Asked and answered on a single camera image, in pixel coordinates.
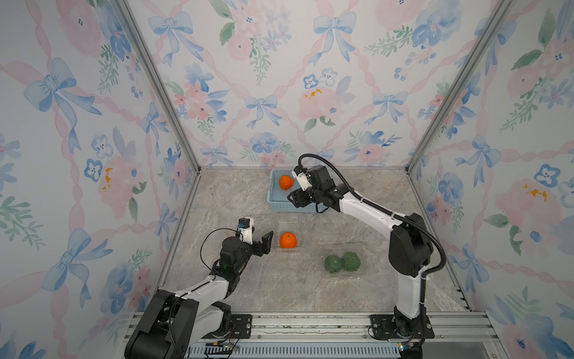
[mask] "wall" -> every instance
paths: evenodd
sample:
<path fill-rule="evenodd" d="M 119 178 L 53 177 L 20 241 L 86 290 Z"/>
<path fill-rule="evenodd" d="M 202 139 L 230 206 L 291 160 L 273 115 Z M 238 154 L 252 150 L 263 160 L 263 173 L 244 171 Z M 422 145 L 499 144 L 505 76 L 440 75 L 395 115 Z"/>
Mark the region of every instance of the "wall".
<path fill-rule="evenodd" d="M 213 167 L 404 166 L 496 1 L 129 0 Z"/>
<path fill-rule="evenodd" d="M 413 173 L 513 359 L 574 357 L 573 11 L 516 2 Z"/>
<path fill-rule="evenodd" d="M 113 358 L 192 172 L 105 0 L 3 2 L 0 28 L 0 358 Z"/>

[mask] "green vegetable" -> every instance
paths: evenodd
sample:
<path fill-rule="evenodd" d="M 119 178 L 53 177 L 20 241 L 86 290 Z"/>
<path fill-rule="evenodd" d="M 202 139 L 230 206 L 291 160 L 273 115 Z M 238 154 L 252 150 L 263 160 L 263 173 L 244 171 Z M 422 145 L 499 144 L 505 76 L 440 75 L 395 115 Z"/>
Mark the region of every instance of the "green vegetable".
<path fill-rule="evenodd" d="M 327 258 L 325 258 L 325 269 L 329 273 L 339 273 L 339 271 L 343 269 L 343 261 L 337 256 L 327 256 Z"/>
<path fill-rule="evenodd" d="M 347 252 L 342 257 L 343 267 L 350 272 L 355 272 L 360 267 L 359 256 L 355 252 Z"/>

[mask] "robotic arm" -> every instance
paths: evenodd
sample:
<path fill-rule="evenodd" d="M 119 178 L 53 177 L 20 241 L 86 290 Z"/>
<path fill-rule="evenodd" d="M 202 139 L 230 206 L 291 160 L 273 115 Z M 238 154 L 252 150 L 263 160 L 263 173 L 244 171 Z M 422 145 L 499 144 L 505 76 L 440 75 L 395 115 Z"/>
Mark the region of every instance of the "robotic arm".
<path fill-rule="evenodd" d="M 313 157 L 324 162 L 343 183 L 335 185 L 323 165 L 309 169 L 303 167 L 301 160 L 305 157 Z M 426 326 L 425 280 L 429 273 L 444 267 L 446 255 L 442 246 L 427 232 L 421 216 L 416 213 L 405 216 L 368 200 L 356 192 L 335 166 L 324 158 L 308 153 L 299 157 L 298 162 L 292 175 L 301 188 L 291 192 L 287 197 L 295 207 L 322 203 L 325 207 L 361 220 L 390 239 L 389 261 L 398 272 L 397 305 L 394 308 L 395 333 L 408 338 L 420 332 L 421 341 L 415 345 L 420 347 L 424 343 L 423 328 Z M 432 243 L 439 250 L 441 261 L 438 266 L 429 269 L 433 252 Z M 404 344 L 400 349 L 406 350 L 410 347 Z"/>
<path fill-rule="evenodd" d="M 220 259 L 207 278 L 175 293 L 154 294 L 127 343 L 126 359 L 180 359 L 189 343 L 209 333 L 232 336 L 231 307 L 220 300 L 234 292 L 252 255 L 271 251 L 273 231 L 258 242 L 253 241 L 254 230 L 253 218 L 241 218 L 235 235 L 223 241 Z"/>

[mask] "marble floor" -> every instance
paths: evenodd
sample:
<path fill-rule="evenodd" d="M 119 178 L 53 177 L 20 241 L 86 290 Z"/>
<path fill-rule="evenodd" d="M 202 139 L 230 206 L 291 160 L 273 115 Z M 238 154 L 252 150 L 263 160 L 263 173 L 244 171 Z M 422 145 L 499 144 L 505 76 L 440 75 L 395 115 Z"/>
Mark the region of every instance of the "marble floor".
<path fill-rule="evenodd" d="M 273 214 L 267 203 L 270 170 L 206 169 L 169 270 L 165 289 L 189 287 L 208 275 L 199 259 L 203 239 L 213 229 L 234 228 L 240 217 L 255 216 L 254 239 L 259 240 L 278 221 L 297 220 L 302 247 L 276 248 L 253 256 L 237 289 L 225 303 L 233 311 L 392 311 L 397 298 L 396 272 L 388 261 L 389 239 L 361 221 L 336 211 L 325 214 Z M 420 213 L 403 171 L 346 170 L 350 184 L 369 199 L 397 212 Z M 257 222 L 257 216 L 263 220 Z M 211 265 L 219 258 L 221 242 L 229 231 L 214 233 L 203 248 L 203 258 Z M 365 273 L 357 279 L 333 280 L 323 268 L 325 245 L 357 243 L 364 253 Z M 435 251 L 431 264 L 438 263 Z M 464 311 L 447 269 L 429 275 L 426 286 L 428 311 Z"/>

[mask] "wire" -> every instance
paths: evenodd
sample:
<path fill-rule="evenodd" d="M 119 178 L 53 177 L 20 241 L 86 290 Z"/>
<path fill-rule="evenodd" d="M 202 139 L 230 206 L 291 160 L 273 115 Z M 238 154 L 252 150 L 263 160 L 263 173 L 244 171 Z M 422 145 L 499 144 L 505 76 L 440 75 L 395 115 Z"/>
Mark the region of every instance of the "wire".
<path fill-rule="evenodd" d="M 179 351 L 179 348 L 176 345 L 176 341 L 173 339 L 173 330 L 172 330 L 172 315 L 173 310 L 175 309 L 176 304 L 180 303 L 183 299 L 177 298 L 173 301 L 172 305 L 169 308 L 169 318 L 168 318 L 168 331 L 169 331 L 169 338 L 172 340 L 173 348 L 175 349 L 177 355 L 180 356 L 180 359 L 184 359 L 183 354 Z"/>
<path fill-rule="evenodd" d="M 382 206 L 380 206 L 380 205 L 378 205 L 378 204 L 376 204 L 376 203 L 374 203 L 374 202 L 372 202 L 372 201 L 370 201 L 370 200 L 368 200 L 368 199 L 366 199 L 366 198 L 360 196 L 360 195 L 359 195 L 357 192 L 355 192 L 355 190 L 351 187 L 351 185 L 349 184 L 349 182 L 347 182 L 347 180 L 346 180 L 345 177 L 341 174 L 341 172 L 340 172 L 331 162 L 329 162 L 328 160 L 322 158 L 321 156 L 315 155 L 315 154 L 313 154 L 313 153 L 305 153 L 305 154 L 301 155 L 301 156 L 299 157 L 299 160 L 298 160 L 298 164 L 299 164 L 299 166 L 300 166 L 301 168 L 303 167 L 301 162 L 302 162 L 302 160 L 303 160 L 304 158 L 306 158 L 306 157 L 312 157 L 312 158 L 314 158 L 314 159 L 318 159 L 318 160 L 320 160 L 321 162 L 323 162 L 324 164 L 326 164 L 327 166 L 329 166 L 330 169 L 332 169 L 332 170 L 337 174 L 337 176 L 341 179 L 341 181 L 342 181 L 343 184 L 347 187 L 347 189 L 349 190 L 349 192 L 350 192 L 354 197 L 356 197 L 357 199 L 359 199 L 361 202 L 363 202 L 363 203 L 365 203 L 365 204 L 367 204 L 367 205 L 369 205 L 369 206 L 371 206 L 371 207 L 373 207 L 373 208 L 375 208 L 375 209 L 377 209 L 377 210 L 379 210 L 379 211 L 381 211 L 381 212 L 383 212 L 383 213 L 385 213 L 385 214 L 387 214 L 387 215 L 393 215 L 393 214 L 394 214 L 394 212 L 392 212 L 391 210 L 386 209 L 386 208 L 384 208 L 384 207 L 382 207 Z M 431 268 L 429 268 L 429 269 L 426 269 L 423 273 L 421 273 L 421 280 L 422 280 L 422 282 L 421 282 L 422 288 L 421 288 L 421 289 L 422 289 L 422 290 L 421 290 L 421 297 L 420 297 L 420 300 L 419 300 L 419 302 L 420 302 L 420 313 L 421 313 L 421 340 L 417 343 L 417 346 L 421 346 L 421 345 L 425 342 L 425 328 L 426 328 L 426 323 L 425 323 L 425 322 L 426 322 L 426 317 L 425 317 L 425 310 L 424 310 L 424 302 L 425 302 L 425 291 L 424 291 L 425 287 L 424 287 L 424 285 L 425 285 L 425 283 L 426 283 L 426 276 L 429 275 L 429 274 L 431 274 L 431 273 L 433 273 L 433 272 L 439 271 L 439 270 L 441 270 L 441 269 L 444 268 L 444 266 L 445 266 L 446 263 L 447 263 L 447 254 L 446 254 L 446 252 L 444 251 L 444 248 L 443 248 L 443 246 L 440 244 L 440 242 L 439 242 L 429 231 L 427 231 L 425 228 L 423 228 L 422 226 L 416 224 L 414 221 L 412 221 L 412 220 L 410 220 L 410 219 L 408 219 L 408 218 L 405 218 L 405 217 L 403 217 L 403 216 L 401 216 L 401 215 L 395 214 L 394 217 L 397 218 L 399 221 L 402 221 L 403 223 L 406 223 L 406 224 L 408 224 L 408 225 L 410 225 L 410 226 L 413 226 L 415 229 L 417 229 L 417 230 L 419 230 L 420 232 L 424 233 L 424 234 L 430 239 L 430 241 L 432 242 L 432 244 L 435 245 L 436 249 L 439 251 L 439 254 L 440 254 L 440 262 L 439 262 L 439 264 L 436 265 L 436 266 L 434 266 L 434 267 L 431 267 Z"/>
<path fill-rule="evenodd" d="M 398 328 L 395 328 L 394 332 L 390 336 L 388 336 L 387 338 L 375 338 L 371 335 L 371 329 L 372 328 L 373 328 L 372 326 L 369 326 L 369 328 L 367 329 L 367 334 L 369 335 L 369 337 L 371 337 L 375 340 L 383 340 L 383 341 L 387 341 L 387 342 L 389 341 L 389 339 L 391 339 L 397 333 L 397 330 L 398 330 Z"/>
<path fill-rule="evenodd" d="M 211 231 L 211 232 L 207 235 L 207 237 L 203 240 L 203 243 L 201 244 L 201 248 L 199 248 L 199 259 L 201 259 L 201 262 L 203 263 L 203 265 L 205 265 L 205 266 L 207 267 L 207 269 L 209 269 L 210 271 L 211 271 L 211 267 L 208 266 L 208 265 L 205 263 L 205 261 L 203 260 L 203 256 L 201 255 L 201 251 L 203 250 L 203 245 L 205 244 L 205 241 L 211 236 L 211 233 L 216 232 L 216 231 L 218 231 L 218 230 L 222 230 L 222 229 L 228 229 L 228 230 L 231 230 L 231 231 L 235 232 L 235 230 L 234 230 L 234 229 L 231 229 L 231 228 L 217 228 L 217 229 Z"/>

